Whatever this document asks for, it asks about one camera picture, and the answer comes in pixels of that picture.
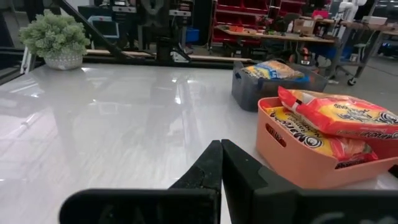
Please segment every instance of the white plant pot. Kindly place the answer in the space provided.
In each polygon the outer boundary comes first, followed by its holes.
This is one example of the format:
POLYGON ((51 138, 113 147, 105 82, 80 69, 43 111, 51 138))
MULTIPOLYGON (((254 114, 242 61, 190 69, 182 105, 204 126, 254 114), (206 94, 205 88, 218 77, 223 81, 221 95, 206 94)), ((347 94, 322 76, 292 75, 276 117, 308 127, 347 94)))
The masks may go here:
POLYGON ((83 64, 83 56, 80 54, 63 54, 58 57, 45 57, 44 61, 50 68, 71 70, 81 67, 83 64))

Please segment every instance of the red shelving unit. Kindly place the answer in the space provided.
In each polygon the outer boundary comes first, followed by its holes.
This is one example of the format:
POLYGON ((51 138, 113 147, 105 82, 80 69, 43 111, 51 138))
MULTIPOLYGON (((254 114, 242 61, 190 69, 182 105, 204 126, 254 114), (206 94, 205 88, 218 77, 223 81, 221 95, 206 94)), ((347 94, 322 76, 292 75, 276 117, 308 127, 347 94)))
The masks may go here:
MULTIPOLYGON (((213 18, 213 43, 236 42, 236 37, 221 30, 217 25, 243 26, 256 29, 256 16, 284 16, 288 12, 300 13, 306 0, 218 0, 213 18)), ((243 39, 243 44, 259 45, 260 40, 243 39)))
MULTIPOLYGON (((268 12, 268 0, 218 0, 213 20, 212 43, 236 42, 236 37, 214 29, 217 25, 243 26, 255 29, 256 16, 268 12)), ((244 45, 259 45, 260 40, 243 39, 244 45)))
POLYGON ((282 1, 280 4, 279 16, 284 16, 287 13, 301 14, 301 8, 306 4, 306 0, 278 0, 282 1))

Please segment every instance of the green plant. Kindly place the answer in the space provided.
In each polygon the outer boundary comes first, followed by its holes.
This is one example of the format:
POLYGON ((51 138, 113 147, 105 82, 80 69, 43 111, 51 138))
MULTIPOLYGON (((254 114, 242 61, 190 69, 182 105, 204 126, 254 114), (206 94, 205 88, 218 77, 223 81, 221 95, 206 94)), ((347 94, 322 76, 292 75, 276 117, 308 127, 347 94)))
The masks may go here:
POLYGON ((20 30, 21 41, 32 54, 40 57, 58 57, 61 54, 86 54, 90 41, 85 37, 83 24, 72 16, 58 16, 49 10, 37 15, 27 27, 20 30))

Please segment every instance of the cardboard box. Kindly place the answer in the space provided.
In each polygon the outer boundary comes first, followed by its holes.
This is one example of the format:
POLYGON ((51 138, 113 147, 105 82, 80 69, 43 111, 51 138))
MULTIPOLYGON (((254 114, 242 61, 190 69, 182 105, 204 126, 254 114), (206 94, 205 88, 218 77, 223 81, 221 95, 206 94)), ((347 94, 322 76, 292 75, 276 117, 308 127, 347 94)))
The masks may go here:
POLYGON ((315 21, 311 19, 294 20, 293 32, 305 35, 312 35, 315 28, 315 21))

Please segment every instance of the orange plastic bin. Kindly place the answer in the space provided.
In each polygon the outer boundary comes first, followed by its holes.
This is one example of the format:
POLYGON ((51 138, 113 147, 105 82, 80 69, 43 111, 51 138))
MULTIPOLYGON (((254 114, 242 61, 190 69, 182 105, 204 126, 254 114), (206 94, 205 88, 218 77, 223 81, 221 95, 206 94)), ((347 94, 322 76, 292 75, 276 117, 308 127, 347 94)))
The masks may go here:
POLYGON ((320 154, 295 139, 263 109, 282 106, 278 97, 258 102, 256 149, 282 177, 306 189, 328 189, 374 178, 398 164, 398 141, 367 141, 379 160, 335 169, 334 157, 320 154))

